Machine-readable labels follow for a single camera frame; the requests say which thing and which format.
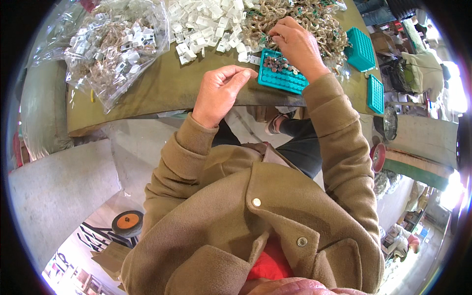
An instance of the black pants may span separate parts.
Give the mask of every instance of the black pants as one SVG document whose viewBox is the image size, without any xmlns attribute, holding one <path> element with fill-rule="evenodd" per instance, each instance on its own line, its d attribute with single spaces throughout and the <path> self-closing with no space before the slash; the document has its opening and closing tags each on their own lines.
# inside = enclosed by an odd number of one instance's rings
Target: black pants
<svg viewBox="0 0 472 295">
<path fill-rule="evenodd" d="M 313 179 L 321 170 L 321 154 L 320 143 L 312 121 L 310 119 L 285 119 L 280 124 L 279 130 L 293 139 L 276 150 Z M 241 145 L 224 119 L 219 123 L 218 133 L 211 146 L 221 144 Z"/>
</svg>

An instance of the teal plastic tray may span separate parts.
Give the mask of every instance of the teal plastic tray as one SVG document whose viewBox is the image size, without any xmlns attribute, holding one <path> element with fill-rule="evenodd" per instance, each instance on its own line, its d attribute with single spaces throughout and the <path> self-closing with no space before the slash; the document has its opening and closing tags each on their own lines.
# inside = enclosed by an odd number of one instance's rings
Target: teal plastic tray
<svg viewBox="0 0 472 295">
<path fill-rule="evenodd" d="M 296 94 L 302 94 L 303 89 L 308 85 L 306 78 L 298 73 L 295 75 L 287 69 L 283 69 L 281 72 L 273 73 L 268 67 L 264 67 L 264 59 L 268 56 L 278 57 L 282 53 L 273 51 L 267 48 L 262 50 L 261 64 L 259 67 L 259 77 L 257 82 L 264 86 L 269 86 L 277 89 L 290 91 Z"/>
<path fill-rule="evenodd" d="M 367 80 L 367 106 L 377 114 L 383 114 L 383 84 L 372 74 L 369 75 L 369 79 Z"/>
<path fill-rule="evenodd" d="M 344 48 L 347 62 L 361 72 L 375 68 L 375 56 L 371 39 L 356 27 L 350 28 L 346 34 L 349 43 L 352 44 L 352 47 Z"/>
</svg>

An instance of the coat sleeve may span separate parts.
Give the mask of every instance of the coat sleeve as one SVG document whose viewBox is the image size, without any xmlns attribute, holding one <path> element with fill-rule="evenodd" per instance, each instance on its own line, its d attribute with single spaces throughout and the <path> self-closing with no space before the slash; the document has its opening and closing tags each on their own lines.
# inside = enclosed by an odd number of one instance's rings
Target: coat sleeve
<svg viewBox="0 0 472 295">
<path fill-rule="evenodd" d="M 333 73 L 308 85 L 303 96 L 320 141 L 326 193 L 380 244 L 374 173 L 359 114 Z"/>
<path fill-rule="evenodd" d="M 208 129 L 201 126 L 189 113 L 180 129 L 164 145 L 159 165 L 144 190 L 146 214 L 142 235 L 198 191 L 199 176 L 217 131 L 218 127 Z"/>
</svg>

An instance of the red shirt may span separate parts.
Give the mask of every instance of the red shirt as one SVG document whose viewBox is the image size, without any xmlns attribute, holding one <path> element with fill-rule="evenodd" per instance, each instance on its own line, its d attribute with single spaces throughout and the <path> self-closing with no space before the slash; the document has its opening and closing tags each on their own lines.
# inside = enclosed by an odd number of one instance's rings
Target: red shirt
<svg viewBox="0 0 472 295">
<path fill-rule="evenodd" d="M 268 278 L 272 280 L 291 278 L 294 274 L 277 236 L 270 236 L 246 280 Z"/>
</svg>

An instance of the orange wheel hub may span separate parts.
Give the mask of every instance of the orange wheel hub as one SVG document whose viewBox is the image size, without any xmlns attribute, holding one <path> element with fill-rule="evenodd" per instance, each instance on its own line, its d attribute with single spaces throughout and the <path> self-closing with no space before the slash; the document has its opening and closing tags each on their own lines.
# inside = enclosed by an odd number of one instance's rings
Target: orange wheel hub
<svg viewBox="0 0 472 295">
<path fill-rule="evenodd" d="M 137 216 L 136 214 L 130 213 L 130 214 L 121 216 L 118 219 L 117 225 L 119 228 L 127 229 L 127 228 L 132 228 L 133 226 L 135 226 L 138 223 L 138 221 L 139 221 L 139 216 Z"/>
</svg>

